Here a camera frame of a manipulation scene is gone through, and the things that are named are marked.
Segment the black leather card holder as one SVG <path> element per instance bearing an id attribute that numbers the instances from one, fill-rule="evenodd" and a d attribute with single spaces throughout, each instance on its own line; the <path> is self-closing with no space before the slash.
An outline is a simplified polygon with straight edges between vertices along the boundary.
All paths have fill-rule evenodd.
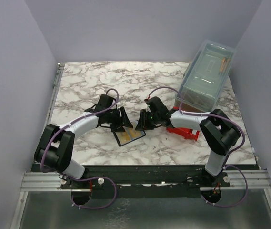
<path id="1" fill-rule="evenodd" d="M 142 137 L 146 136 L 146 133 L 144 131 L 137 131 L 135 127 L 138 124 L 138 121 L 133 121 L 132 123 L 133 128 L 127 128 L 123 127 L 124 132 L 113 132 L 113 135 L 119 145 L 119 147 L 122 147 L 126 144 L 129 144 L 133 141 L 136 141 Z"/>

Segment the red plastic bin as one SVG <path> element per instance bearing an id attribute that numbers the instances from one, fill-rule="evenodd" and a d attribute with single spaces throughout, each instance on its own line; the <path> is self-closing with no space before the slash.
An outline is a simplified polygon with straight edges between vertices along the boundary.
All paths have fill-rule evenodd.
<path id="1" fill-rule="evenodd" d="M 198 130 L 193 130 L 193 129 L 188 129 L 188 128 L 170 128 L 170 127 L 167 127 L 166 130 L 169 133 L 174 133 L 174 134 L 182 136 L 185 139 L 194 140 L 194 141 L 198 140 L 198 137 L 199 137 L 199 134 L 200 134 L 200 132 Z"/>

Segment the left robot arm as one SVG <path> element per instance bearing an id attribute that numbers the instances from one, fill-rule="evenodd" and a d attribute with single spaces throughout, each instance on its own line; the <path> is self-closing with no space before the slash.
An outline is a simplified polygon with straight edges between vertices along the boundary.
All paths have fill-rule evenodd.
<path id="1" fill-rule="evenodd" d="M 57 126 L 49 124 L 45 127 L 34 154 L 40 163 L 41 172 L 55 171 L 72 177 L 77 188 L 88 184 L 85 167 L 72 159 L 74 142 L 77 138 L 103 124 L 108 124 L 112 132 L 122 132 L 123 127 L 133 128 L 125 108 L 106 109 L 93 112 L 88 109 L 75 120 Z"/>

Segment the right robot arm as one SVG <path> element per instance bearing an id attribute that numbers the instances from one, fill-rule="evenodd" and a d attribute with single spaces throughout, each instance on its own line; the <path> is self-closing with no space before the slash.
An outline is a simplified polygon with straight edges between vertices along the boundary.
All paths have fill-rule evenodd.
<path id="1" fill-rule="evenodd" d="M 142 109 L 136 126 L 137 131 L 153 130 L 160 126 L 188 128 L 200 131 L 211 149 L 209 159 L 202 174 L 202 182 L 212 187 L 219 182 L 219 173 L 228 160 L 228 155 L 240 148 L 232 148 L 240 137 L 244 138 L 242 128 L 230 120 L 226 114 L 215 109 L 208 113 L 185 112 L 178 109 L 169 111 L 146 111 Z"/>

